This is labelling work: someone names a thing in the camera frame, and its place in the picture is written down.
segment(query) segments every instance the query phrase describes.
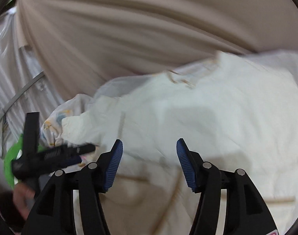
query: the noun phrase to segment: beige fabric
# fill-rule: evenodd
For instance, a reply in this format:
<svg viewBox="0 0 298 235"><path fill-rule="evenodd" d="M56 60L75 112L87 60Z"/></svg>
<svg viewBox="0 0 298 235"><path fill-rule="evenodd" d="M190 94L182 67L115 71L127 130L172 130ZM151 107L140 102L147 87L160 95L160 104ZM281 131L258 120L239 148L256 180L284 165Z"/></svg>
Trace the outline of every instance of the beige fabric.
<svg viewBox="0 0 298 235"><path fill-rule="evenodd" d="M216 50L298 49L291 0L18 0L17 9L20 45L65 99Z"/></svg>

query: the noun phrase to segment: ribbed blue pad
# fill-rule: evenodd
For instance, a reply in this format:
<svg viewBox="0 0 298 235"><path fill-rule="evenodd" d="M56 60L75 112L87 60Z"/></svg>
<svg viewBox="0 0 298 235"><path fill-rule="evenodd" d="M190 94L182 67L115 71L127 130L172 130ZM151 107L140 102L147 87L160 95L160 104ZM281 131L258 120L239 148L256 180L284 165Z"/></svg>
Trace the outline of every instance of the ribbed blue pad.
<svg viewBox="0 0 298 235"><path fill-rule="evenodd" d="M181 163L182 170L184 172L184 176L187 182L187 185L189 188L192 189L194 192L197 185L196 185L196 178L195 178L195 172L194 169L187 157L187 154L185 152L184 147L182 146L180 140L176 143L176 152L179 159L179 162Z"/></svg>
<svg viewBox="0 0 298 235"><path fill-rule="evenodd" d="M108 191L109 188L113 185L114 178L117 172L117 168L119 167L121 158L123 155L123 143L120 141L117 145L114 154L109 162L108 169L105 172L105 182L104 182L104 190Z"/></svg>

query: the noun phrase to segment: beige sheet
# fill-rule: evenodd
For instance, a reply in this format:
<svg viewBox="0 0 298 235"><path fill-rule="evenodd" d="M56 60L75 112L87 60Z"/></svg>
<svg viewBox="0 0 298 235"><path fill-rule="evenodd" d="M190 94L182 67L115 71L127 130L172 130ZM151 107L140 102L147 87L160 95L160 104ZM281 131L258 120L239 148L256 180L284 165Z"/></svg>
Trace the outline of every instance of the beige sheet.
<svg viewBox="0 0 298 235"><path fill-rule="evenodd" d="M291 0L18 0L30 45L64 99L104 82L211 57L298 49Z"/></svg>

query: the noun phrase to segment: cream garment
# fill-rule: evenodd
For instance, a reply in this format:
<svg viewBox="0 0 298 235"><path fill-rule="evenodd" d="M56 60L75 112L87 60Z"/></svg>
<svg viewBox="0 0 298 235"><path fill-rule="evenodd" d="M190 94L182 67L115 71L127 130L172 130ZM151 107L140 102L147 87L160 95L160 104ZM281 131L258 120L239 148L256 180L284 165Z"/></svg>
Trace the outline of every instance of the cream garment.
<svg viewBox="0 0 298 235"><path fill-rule="evenodd" d="M209 70L195 87L162 73L121 98L100 96L89 111L62 120L62 138L98 144L100 153L120 138L123 156L173 167L182 137L218 168L245 169L267 202L290 204L285 217L274 215L286 231L298 216L298 87L285 69L222 52ZM118 173L133 166L123 159ZM198 197L184 185L156 232L189 231Z"/></svg>
<svg viewBox="0 0 298 235"><path fill-rule="evenodd" d="M298 49L292 0L17 0L17 33L64 99L110 79Z"/></svg>

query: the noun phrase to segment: human hand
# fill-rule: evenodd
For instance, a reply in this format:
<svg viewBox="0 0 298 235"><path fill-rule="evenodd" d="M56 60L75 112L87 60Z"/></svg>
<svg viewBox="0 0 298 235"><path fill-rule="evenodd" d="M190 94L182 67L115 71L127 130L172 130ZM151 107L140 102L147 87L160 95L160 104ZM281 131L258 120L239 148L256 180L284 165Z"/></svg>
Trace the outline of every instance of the human hand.
<svg viewBox="0 0 298 235"><path fill-rule="evenodd" d="M17 183L13 190L13 202L22 217L26 220L30 210L27 207L26 200L33 199L35 196L34 190L24 183Z"/></svg>

